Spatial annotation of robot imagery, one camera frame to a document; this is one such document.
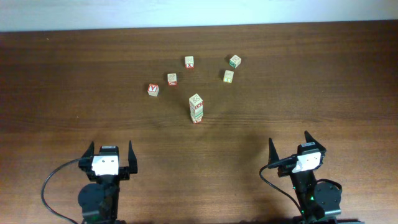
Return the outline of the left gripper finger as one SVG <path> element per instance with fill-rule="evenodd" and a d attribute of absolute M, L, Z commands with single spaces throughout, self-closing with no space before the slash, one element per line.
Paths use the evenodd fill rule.
<path fill-rule="evenodd" d="M 82 159 L 89 159 L 91 156 L 94 155 L 94 151 L 95 151 L 95 144 L 92 141 L 88 147 L 88 149 L 84 152 L 84 154 L 82 155 Z"/>
<path fill-rule="evenodd" d="M 128 150 L 128 163 L 129 163 L 129 173 L 136 174 L 138 173 L 137 167 L 137 157 L 133 151 L 132 141 L 129 141 L 129 150 Z"/>

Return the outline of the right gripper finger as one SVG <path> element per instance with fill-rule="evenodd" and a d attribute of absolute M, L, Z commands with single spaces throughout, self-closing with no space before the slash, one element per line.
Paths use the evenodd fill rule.
<path fill-rule="evenodd" d="M 315 140 L 315 138 L 308 131 L 304 131 L 304 135 L 307 143 L 313 142 L 320 150 L 320 152 L 326 152 L 326 148 L 322 146 L 317 140 Z"/>
<path fill-rule="evenodd" d="M 276 162 L 279 162 L 279 156 L 276 151 L 276 148 L 274 146 L 272 138 L 269 138 L 269 158 L 268 158 L 268 164 L 275 164 Z"/>

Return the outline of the butterfly picture block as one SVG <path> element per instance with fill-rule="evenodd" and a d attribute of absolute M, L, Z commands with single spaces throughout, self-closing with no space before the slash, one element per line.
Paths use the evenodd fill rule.
<path fill-rule="evenodd" d="M 192 118 L 193 124 L 201 123 L 202 121 L 203 121 L 203 118 Z"/>

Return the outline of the red letter I block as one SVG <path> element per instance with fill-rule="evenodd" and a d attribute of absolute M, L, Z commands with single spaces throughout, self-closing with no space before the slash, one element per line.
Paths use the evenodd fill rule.
<path fill-rule="evenodd" d="M 200 106 L 199 108 L 190 107 L 190 113 L 199 113 L 203 111 L 203 107 Z"/>

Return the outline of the red bottom picture block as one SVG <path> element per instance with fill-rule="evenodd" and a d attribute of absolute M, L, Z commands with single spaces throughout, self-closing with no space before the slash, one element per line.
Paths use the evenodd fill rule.
<path fill-rule="evenodd" d="M 194 94 L 188 99 L 190 109 L 197 110 L 203 106 L 203 99 L 200 97 L 198 93 Z"/>

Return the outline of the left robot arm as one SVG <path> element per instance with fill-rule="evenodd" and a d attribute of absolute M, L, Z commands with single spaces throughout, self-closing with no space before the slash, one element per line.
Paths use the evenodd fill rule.
<path fill-rule="evenodd" d="M 132 142 L 128 147 L 128 166 L 119 165 L 119 148 L 101 146 L 95 154 L 95 145 L 90 144 L 78 162 L 90 183 L 78 194 L 84 223 L 126 224 L 118 219 L 120 182 L 129 180 L 138 173 L 137 157 Z"/>

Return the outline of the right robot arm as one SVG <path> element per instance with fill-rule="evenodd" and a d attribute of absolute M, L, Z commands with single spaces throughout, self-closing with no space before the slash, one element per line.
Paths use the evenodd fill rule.
<path fill-rule="evenodd" d="M 342 186 L 329 179 L 315 178 L 313 171 L 322 166 L 326 148 L 308 131 L 304 135 L 306 142 L 298 145 L 297 153 L 284 159 L 278 157 L 269 139 L 268 164 L 263 168 L 276 168 L 279 177 L 290 177 L 297 196 L 293 203 L 300 212 L 293 223 L 336 223 L 336 216 L 341 213 Z"/>

